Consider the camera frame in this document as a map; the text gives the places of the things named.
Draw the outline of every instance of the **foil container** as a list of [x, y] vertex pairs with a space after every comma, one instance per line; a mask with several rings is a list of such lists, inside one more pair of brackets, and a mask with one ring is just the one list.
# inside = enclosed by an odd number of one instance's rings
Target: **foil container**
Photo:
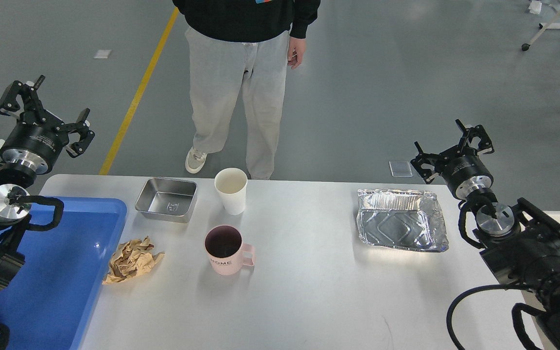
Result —
[[359, 189], [360, 240], [414, 252], [444, 252], [449, 241], [437, 199], [429, 191]]

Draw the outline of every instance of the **stainless steel tray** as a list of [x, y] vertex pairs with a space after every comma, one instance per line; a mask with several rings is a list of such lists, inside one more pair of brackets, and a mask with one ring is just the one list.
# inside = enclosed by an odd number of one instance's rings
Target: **stainless steel tray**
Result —
[[437, 199], [429, 191], [359, 189], [360, 240], [415, 252], [444, 252], [449, 241]]
[[196, 204], [197, 188], [191, 181], [151, 177], [144, 185], [135, 209], [148, 219], [189, 222]]

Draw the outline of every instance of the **mug handle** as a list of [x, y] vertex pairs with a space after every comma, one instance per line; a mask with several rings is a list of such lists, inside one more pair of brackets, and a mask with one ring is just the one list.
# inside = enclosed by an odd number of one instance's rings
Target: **mug handle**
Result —
[[255, 252], [256, 250], [254, 249], [254, 246], [251, 244], [243, 244], [243, 251], [250, 253], [252, 255], [251, 258], [243, 258], [243, 264], [246, 266], [254, 266], [254, 263], [256, 262], [256, 255]]

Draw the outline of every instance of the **pink mug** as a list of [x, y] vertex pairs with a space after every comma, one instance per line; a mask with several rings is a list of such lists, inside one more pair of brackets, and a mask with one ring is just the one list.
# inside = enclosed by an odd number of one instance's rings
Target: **pink mug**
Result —
[[[254, 246], [243, 243], [239, 230], [232, 226], [218, 226], [209, 231], [204, 246], [211, 266], [220, 275], [232, 275], [243, 265], [254, 266], [256, 261]], [[244, 257], [244, 252], [250, 253], [252, 257]]]

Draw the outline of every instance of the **gray sweatpants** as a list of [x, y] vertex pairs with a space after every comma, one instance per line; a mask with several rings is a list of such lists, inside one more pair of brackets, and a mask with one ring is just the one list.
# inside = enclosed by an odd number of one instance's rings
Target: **gray sweatpants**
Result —
[[289, 32], [258, 43], [226, 42], [185, 32], [189, 42], [194, 148], [221, 151], [240, 89], [247, 119], [247, 170], [268, 179], [278, 148]]

